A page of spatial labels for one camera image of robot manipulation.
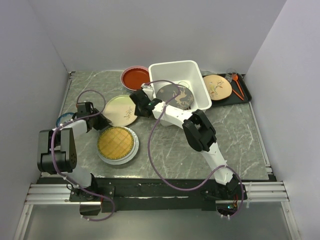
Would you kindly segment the beige bird pattern plate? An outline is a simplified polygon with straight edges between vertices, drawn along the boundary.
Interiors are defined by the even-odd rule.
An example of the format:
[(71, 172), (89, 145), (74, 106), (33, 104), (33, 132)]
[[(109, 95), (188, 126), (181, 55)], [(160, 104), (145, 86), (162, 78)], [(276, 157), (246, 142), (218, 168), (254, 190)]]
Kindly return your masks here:
[(231, 84), (222, 76), (213, 74), (203, 78), (206, 89), (213, 101), (220, 101), (228, 98), (232, 94)]

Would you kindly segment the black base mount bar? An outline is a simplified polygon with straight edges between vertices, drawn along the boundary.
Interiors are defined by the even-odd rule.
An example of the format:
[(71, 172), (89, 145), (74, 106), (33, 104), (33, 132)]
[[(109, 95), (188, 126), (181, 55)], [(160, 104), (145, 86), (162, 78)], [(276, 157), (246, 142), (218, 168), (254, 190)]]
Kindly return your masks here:
[(69, 203), (79, 203), (79, 212), (84, 216), (97, 216), (99, 213), (115, 211), (156, 211), (191, 210), (216, 211), (217, 203), (223, 208), (230, 203), (234, 213), (244, 200), (247, 191), (236, 179), (227, 185), (208, 180), (203, 186), (192, 191), (176, 190), (160, 179), (143, 178), (98, 178), (93, 182), (95, 195), (75, 189), (62, 178), (42, 177), (37, 181), (40, 186), (50, 188), (62, 185), (68, 190)]

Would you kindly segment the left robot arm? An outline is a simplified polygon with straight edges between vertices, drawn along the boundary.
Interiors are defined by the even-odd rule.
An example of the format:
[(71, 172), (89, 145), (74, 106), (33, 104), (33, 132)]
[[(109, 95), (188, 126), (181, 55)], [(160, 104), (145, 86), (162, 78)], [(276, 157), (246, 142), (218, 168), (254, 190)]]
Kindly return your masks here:
[(56, 128), (38, 134), (37, 167), (40, 172), (59, 175), (71, 185), (71, 193), (85, 201), (100, 195), (94, 175), (78, 165), (75, 139), (94, 129), (105, 130), (112, 121), (92, 102), (76, 105), (77, 112), (65, 113), (56, 121)]

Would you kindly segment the grey deer pattern plate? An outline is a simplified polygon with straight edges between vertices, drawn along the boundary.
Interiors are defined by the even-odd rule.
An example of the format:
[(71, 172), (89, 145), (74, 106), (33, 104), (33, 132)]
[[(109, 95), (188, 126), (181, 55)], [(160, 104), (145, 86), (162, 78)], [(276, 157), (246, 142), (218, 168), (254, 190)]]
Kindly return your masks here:
[(174, 99), (169, 102), (169, 105), (182, 110), (189, 109), (194, 102), (191, 90), (182, 85), (168, 84), (161, 87), (156, 93), (156, 98), (163, 102), (167, 102), (173, 97)]

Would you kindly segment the round bamboo mat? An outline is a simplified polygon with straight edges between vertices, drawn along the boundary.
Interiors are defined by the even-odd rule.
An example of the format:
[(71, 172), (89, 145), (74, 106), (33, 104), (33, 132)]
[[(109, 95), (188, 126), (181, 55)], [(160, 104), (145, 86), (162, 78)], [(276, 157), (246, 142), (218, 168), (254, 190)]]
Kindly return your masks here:
[(103, 131), (97, 141), (98, 152), (106, 159), (120, 160), (134, 147), (134, 137), (124, 127), (110, 127)]

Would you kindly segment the white plastic bin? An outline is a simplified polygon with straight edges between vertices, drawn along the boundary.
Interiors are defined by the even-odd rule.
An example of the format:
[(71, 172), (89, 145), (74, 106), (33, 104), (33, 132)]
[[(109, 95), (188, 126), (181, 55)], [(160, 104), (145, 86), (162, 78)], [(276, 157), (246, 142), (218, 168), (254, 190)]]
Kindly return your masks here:
[(193, 93), (193, 103), (189, 112), (197, 109), (205, 112), (212, 101), (205, 86), (198, 64), (193, 60), (155, 63), (149, 66), (149, 77), (153, 87), (153, 98), (158, 90), (166, 85), (184, 86)]

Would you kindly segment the orange plastic fork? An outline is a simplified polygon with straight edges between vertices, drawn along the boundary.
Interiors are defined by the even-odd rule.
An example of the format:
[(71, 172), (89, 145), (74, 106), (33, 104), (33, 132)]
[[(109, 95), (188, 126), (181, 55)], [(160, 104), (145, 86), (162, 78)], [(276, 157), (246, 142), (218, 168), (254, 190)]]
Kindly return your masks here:
[(242, 101), (244, 101), (244, 98), (243, 98), (240, 94), (238, 94), (234, 89), (232, 89), (232, 92), (233, 92), (238, 98), (240, 98)]

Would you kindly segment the clear plastic cup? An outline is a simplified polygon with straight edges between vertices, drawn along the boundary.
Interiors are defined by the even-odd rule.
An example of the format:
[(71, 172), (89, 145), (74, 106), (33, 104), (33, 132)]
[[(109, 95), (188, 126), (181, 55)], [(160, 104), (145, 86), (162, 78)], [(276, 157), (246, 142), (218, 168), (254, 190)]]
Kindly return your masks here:
[(228, 68), (226, 70), (226, 74), (224, 77), (229, 83), (231, 83), (232, 81), (237, 81), (238, 80), (238, 74), (237, 71), (234, 70), (233, 68)]

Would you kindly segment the red round plate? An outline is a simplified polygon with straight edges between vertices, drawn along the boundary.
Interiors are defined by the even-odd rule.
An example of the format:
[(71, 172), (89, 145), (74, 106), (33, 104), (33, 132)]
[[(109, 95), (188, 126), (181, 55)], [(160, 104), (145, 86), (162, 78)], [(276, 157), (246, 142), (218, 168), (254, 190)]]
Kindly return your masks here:
[(129, 91), (136, 91), (142, 84), (150, 82), (149, 70), (144, 66), (131, 66), (125, 69), (120, 77), (122, 85)]

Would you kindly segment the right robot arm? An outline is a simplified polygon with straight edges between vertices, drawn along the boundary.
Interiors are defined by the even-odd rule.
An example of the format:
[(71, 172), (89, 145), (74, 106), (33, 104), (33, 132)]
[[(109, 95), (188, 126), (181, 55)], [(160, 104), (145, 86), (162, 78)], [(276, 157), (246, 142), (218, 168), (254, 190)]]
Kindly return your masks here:
[[(218, 192), (222, 198), (232, 198), (239, 187), (241, 199), (244, 199), (245, 193), (242, 180), (237, 172), (228, 166), (227, 161), (221, 154), (217, 143), (216, 130), (202, 110), (197, 109), (193, 112), (189, 112), (187, 110), (173, 107), (169, 105), (168, 102), (162, 101), (158, 98), (151, 100), (142, 89), (131, 93), (129, 97), (135, 104), (134, 114), (136, 116), (154, 116), (156, 118), (154, 127), (150, 131), (147, 140), (147, 155), (154, 172), (167, 186), (182, 192), (195, 191), (201, 188), (211, 178), (211, 176), (214, 176), (216, 183), (220, 185)], [(189, 146), (193, 150), (201, 153), (210, 166), (212, 172), (199, 185), (192, 188), (180, 188), (169, 183), (158, 172), (151, 156), (151, 140), (152, 134), (160, 120), (167, 121), (171, 125), (183, 129)]]

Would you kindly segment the blue white small bowl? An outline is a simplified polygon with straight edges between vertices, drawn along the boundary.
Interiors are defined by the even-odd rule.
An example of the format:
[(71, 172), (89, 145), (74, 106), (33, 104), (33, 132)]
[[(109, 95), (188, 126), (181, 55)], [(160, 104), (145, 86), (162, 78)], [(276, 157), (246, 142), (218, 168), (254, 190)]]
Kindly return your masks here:
[(58, 117), (58, 119), (56, 120), (56, 127), (59, 127), (60, 124), (64, 124), (65, 122), (69, 122), (74, 116), (73, 112), (66, 112), (64, 114), (62, 114), (60, 117)]

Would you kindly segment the white plate under mat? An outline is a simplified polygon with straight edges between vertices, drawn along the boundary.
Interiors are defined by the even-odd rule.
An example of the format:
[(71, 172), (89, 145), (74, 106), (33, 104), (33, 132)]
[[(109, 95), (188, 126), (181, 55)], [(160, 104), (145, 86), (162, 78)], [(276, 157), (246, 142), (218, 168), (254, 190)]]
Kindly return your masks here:
[(129, 130), (129, 132), (133, 135), (133, 138), (134, 138), (134, 144), (133, 144), (133, 149), (132, 151), (126, 156), (126, 157), (123, 157), (121, 158), (120, 160), (110, 160), (110, 159), (107, 159), (107, 158), (104, 158), (99, 152), (98, 152), (98, 147), (97, 147), (97, 152), (98, 152), (98, 155), (99, 157), (107, 164), (109, 165), (123, 165), (123, 164), (126, 164), (128, 163), (129, 161), (131, 161), (137, 154), (138, 150), (139, 150), (139, 139), (138, 139), (138, 136), (136, 135), (135, 132), (133, 132), (131, 129), (127, 128), (127, 127), (123, 127), (127, 130)]

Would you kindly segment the orange plastic spoon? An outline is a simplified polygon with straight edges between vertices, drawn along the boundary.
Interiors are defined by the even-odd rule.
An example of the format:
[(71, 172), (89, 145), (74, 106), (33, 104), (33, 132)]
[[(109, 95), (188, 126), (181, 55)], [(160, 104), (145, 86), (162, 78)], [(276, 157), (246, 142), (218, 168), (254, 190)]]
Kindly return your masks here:
[(244, 98), (245, 95), (244, 95), (244, 93), (243, 93), (242, 87), (240, 86), (238, 75), (237, 75), (237, 74), (234, 74), (234, 75), (232, 76), (232, 80), (235, 81), (235, 83), (237, 84), (237, 87), (238, 87), (238, 89), (239, 89), (239, 91), (240, 91), (240, 93), (241, 93), (241, 95), (242, 95), (242, 98)]

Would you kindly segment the black tray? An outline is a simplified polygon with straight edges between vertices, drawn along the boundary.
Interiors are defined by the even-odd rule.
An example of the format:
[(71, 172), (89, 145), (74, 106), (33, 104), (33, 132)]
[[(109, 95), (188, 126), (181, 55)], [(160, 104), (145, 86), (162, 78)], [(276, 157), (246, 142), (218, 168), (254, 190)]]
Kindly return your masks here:
[[(221, 77), (224, 78), (224, 74), (217, 74)], [(211, 100), (212, 102), (212, 108), (217, 108), (217, 107), (224, 107), (224, 106), (231, 106), (231, 105), (239, 105), (239, 104), (246, 104), (246, 103), (249, 103), (251, 100), (252, 100), (252, 96), (245, 84), (245, 82), (243, 81), (242, 79), (242, 76), (238, 74), (238, 81), (239, 81), (239, 84), (242, 88), (242, 91), (244, 93), (244, 100), (242, 101), (240, 98), (238, 98), (232, 91), (231, 95), (225, 99), (222, 99), (222, 100)], [(239, 89), (238, 89), (238, 86), (236, 84), (235, 81), (232, 81), (231, 83), (231, 87), (232, 87), (232, 90), (235, 90), (238, 94), (241, 95)]]

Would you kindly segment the cream floral plate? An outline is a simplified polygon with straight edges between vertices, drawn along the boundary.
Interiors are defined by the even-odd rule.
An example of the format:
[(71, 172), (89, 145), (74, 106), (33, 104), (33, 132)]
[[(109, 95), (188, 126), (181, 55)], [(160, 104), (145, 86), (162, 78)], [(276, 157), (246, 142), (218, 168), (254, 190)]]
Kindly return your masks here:
[(107, 102), (103, 115), (111, 121), (114, 127), (126, 127), (138, 118), (135, 115), (136, 105), (129, 95), (119, 95)]

